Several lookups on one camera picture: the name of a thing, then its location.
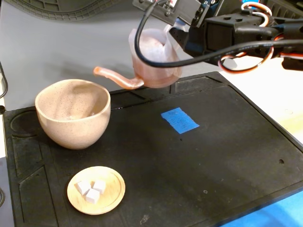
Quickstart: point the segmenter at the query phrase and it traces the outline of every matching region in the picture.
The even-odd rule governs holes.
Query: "white sugar cube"
[[[81,195],[85,195],[90,189],[90,183],[88,181],[80,181],[77,183],[78,191],[81,193]]]
[[[99,191],[101,195],[103,195],[105,188],[106,188],[105,181],[95,181],[93,189]]]
[[[100,197],[100,192],[91,188],[89,192],[86,194],[86,201],[96,204],[98,202],[99,197]]]

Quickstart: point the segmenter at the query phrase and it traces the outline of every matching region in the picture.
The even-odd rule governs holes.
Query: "small wooden dish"
[[[77,189],[80,181],[89,181],[91,187],[96,180],[106,182],[106,189],[96,204],[85,200],[85,195],[81,195]],[[125,193],[125,183],[122,176],[116,171],[104,166],[93,166],[78,172],[67,186],[67,196],[71,204],[78,211],[98,215],[104,214],[114,209],[122,200]]]

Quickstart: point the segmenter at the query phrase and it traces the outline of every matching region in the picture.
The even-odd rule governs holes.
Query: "ceramic bowl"
[[[35,100],[45,133],[62,147],[84,149],[104,133],[110,117],[110,94],[102,86],[81,79],[50,85]]]

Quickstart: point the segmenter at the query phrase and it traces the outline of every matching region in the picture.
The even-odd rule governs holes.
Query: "translucent plastic teapot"
[[[140,50],[147,59],[157,62],[179,61],[176,52],[177,47],[172,46],[167,35],[169,28],[166,27],[164,30],[145,29],[142,31]],[[133,29],[128,38],[135,77],[128,79],[117,72],[102,67],[94,69],[95,76],[109,78],[124,89],[136,89],[143,85],[151,88],[161,88],[175,83],[181,76],[181,68],[155,68],[143,63],[134,49],[135,34],[136,29]]]

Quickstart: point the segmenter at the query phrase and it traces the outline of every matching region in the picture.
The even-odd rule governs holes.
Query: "white wire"
[[[292,59],[298,59],[298,60],[303,60],[303,55],[302,56],[293,56],[293,55],[288,55],[284,53],[280,53],[281,58],[292,58]]]
[[[266,11],[271,16],[273,15],[270,8],[268,8],[267,6],[265,6],[261,3],[253,2],[253,1],[248,1],[248,2],[243,3],[242,6],[241,6],[241,9],[244,10],[245,7],[248,7],[248,6],[254,6],[258,9],[262,9],[262,10]]]
[[[261,25],[259,25],[259,27],[266,27],[266,25],[269,23],[269,18],[265,13],[253,12],[252,14],[264,18],[264,22]]]

